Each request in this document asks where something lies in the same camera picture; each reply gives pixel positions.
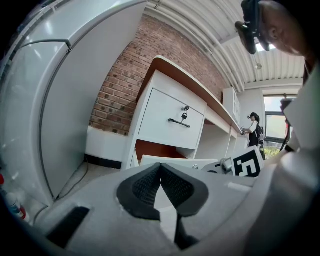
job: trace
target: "curved white surface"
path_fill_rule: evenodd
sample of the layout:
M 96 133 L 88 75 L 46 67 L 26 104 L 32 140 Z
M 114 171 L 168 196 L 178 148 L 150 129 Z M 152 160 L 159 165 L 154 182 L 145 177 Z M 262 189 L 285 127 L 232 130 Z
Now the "curved white surface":
M 3 167 L 25 191 L 52 203 L 39 149 L 41 107 L 53 72 L 67 53 L 63 42 L 42 42 L 19 50 L 1 92 L 0 143 Z
M 116 13 L 90 31 L 68 54 L 43 111 L 44 171 L 56 198 L 85 159 L 87 131 L 97 95 L 121 52 L 134 38 L 145 4 Z
M 71 0 L 34 29 L 26 41 L 32 44 L 13 59 L 1 91 L 1 157 L 38 201 L 51 205 L 83 162 L 98 92 L 145 6 L 145 0 Z M 59 40 L 72 43 L 72 51 Z
M 68 40 L 73 46 L 93 26 L 115 13 L 146 2 L 145 0 L 72 0 L 45 21 L 25 40 L 23 45 L 43 40 Z

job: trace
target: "black slot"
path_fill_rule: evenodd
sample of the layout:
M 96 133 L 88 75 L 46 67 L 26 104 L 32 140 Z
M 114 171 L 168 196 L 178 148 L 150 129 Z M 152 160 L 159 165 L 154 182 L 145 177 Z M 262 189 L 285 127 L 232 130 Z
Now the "black slot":
M 47 235 L 47 239 L 55 245 L 65 248 L 82 221 L 89 213 L 85 207 L 74 208 L 54 229 Z

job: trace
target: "brick wall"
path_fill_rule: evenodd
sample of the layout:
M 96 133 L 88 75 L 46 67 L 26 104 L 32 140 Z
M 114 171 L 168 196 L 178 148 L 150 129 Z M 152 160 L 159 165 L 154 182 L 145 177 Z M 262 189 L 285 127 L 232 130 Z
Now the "brick wall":
M 222 100 L 222 90 L 227 85 L 212 62 L 178 31 L 144 15 L 135 38 L 105 78 L 90 126 L 128 135 L 140 86 L 157 55 L 182 67 Z

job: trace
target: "black backpack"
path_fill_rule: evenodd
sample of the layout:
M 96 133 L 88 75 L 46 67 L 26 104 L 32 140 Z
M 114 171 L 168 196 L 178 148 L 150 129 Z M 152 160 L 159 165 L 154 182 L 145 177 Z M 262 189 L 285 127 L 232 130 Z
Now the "black backpack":
M 255 134 L 258 137 L 258 144 L 263 145 L 265 142 L 265 130 L 263 127 L 261 127 L 258 123 L 256 124 L 256 130 L 255 130 Z

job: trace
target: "black cable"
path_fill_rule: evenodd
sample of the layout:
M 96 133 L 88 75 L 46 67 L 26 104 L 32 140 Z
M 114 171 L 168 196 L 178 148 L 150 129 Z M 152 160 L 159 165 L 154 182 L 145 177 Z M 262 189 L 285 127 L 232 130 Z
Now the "black cable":
M 284 147 L 285 147 L 285 145 L 286 145 L 287 142 L 288 142 L 289 135 L 290 135 L 290 125 L 288 125 L 288 133 L 287 133 L 287 135 L 285 136 L 285 139 L 284 139 L 284 142 L 283 142 L 283 144 L 282 144 L 282 146 L 281 146 L 280 151 L 284 150 Z
M 33 225 L 35 225 L 36 224 L 36 220 L 37 220 L 37 218 L 38 218 L 38 216 L 40 215 L 40 213 L 42 213 L 43 212 L 43 210 L 45 210 L 45 209 L 47 209 L 49 206 L 44 206 L 40 211 L 38 211 L 37 212 L 37 214 L 34 216 L 34 218 L 33 218 Z
M 58 197 L 55 201 L 59 201 L 63 198 L 65 198 L 67 195 L 70 194 L 70 192 L 75 188 L 76 185 L 78 185 L 83 179 L 84 177 L 87 175 L 88 171 L 89 171 L 89 162 L 88 162 L 88 159 L 87 157 L 85 156 L 85 160 L 86 160 L 86 171 L 85 171 L 85 174 L 83 175 L 83 177 L 76 183 L 72 186 L 72 188 L 68 191 L 68 193 L 66 193 L 64 196 L 62 197 Z
M 66 193 L 66 194 L 65 194 L 64 196 L 62 196 L 62 197 L 57 198 L 56 201 L 61 200 L 62 198 L 64 198 L 64 197 L 66 197 L 67 195 L 69 195 L 70 192 L 75 188 L 75 186 L 78 185 L 78 184 L 84 179 L 84 177 L 87 175 L 87 173 L 88 173 L 88 171 L 89 171 L 89 162 L 88 162 L 88 159 L 87 159 L 86 156 L 85 156 L 85 160 L 86 160 L 86 171 L 85 171 L 85 174 L 83 175 L 83 177 L 82 177 L 76 184 L 74 184 L 74 185 L 72 186 L 72 188 L 68 191 L 68 193 Z M 40 215 L 40 213 L 42 213 L 42 212 L 43 212 L 45 209 L 47 209 L 47 208 L 48 208 L 48 206 L 46 205 L 46 206 L 44 206 L 40 211 L 37 212 L 37 214 L 36 214 L 36 215 L 34 216 L 34 218 L 33 218 L 33 225 L 36 224 L 36 220 L 37 220 L 38 216 Z

